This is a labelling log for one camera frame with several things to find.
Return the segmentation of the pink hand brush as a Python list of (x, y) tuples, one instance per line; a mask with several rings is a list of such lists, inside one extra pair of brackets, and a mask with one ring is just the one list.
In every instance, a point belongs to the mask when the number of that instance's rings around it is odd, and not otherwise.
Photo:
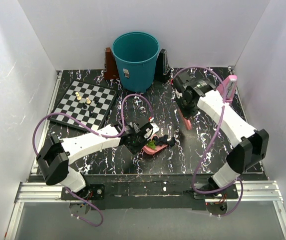
[(191, 122), (183, 116), (183, 114), (182, 114), (182, 112), (181, 112), (180, 109), (178, 109), (178, 112), (179, 112), (180, 117), (181, 117), (182, 120), (183, 120), (183, 123), (184, 123), (184, 125), (185, 125), (185, 128), (186, 128), (187, 130), (191, 130), (191, 129), (192, 129)]

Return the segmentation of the pink dustpan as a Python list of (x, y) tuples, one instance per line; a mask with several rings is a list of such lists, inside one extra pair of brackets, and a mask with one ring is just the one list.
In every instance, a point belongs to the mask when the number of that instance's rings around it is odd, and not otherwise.
[(156, 137), (157, 136), (154, 134), (152, 138), (147, 142), (147, 144), (142, 148), (144, 153), (148, 155), (154, 155), (168, 146), (167, 144), (156, 145), (155, 144)]

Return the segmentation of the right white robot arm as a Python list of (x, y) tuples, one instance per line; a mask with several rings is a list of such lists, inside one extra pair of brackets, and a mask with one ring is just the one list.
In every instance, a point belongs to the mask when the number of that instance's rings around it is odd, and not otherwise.
[(190, 129), (190, 117), (198, 110), (204, 111), (220, 125), (220, 129), (233, 146), (226, 157), (226, 163), (202, 186), (200, 194), (210, 194), (215, 199), (222, 198), (236, 178), (263, 160), (267, 153), (269, 134), (265, 129), (257, 130), (243, 120), (230, 106), (227, 96), (233, 96), (237, 83), (236, 75), (229, 75), (216, 87), (209, 80), (191, 79), (183, 72), (172, 80), (175, 101), (184, 118), (186, 128)]

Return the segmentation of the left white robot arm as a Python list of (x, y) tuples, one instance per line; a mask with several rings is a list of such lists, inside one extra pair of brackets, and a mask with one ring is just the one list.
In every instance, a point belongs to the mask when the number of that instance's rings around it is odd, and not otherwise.
[(48, 186), (61, 184), (72, 190), (77, 199), (86, 199), (89, 195), (88, 184), (82, 174), (71, 167), (76, 160), (103, 149), (122, 145), (132, 154), (136, 154), (153, 134), (158, 132), (159, 127), (155, 123), (146, 122), (139, 128), (139, 124), (131, 122), (125, 129), (120, 137), (115, 137), (121, 131), (119, 124), (107, 125), (98, 130), (98, 135), (89, 132), (63, 139), (59, 139), (56, 135), (51, 136), (45, 141), (36, 157), (45, 183)]

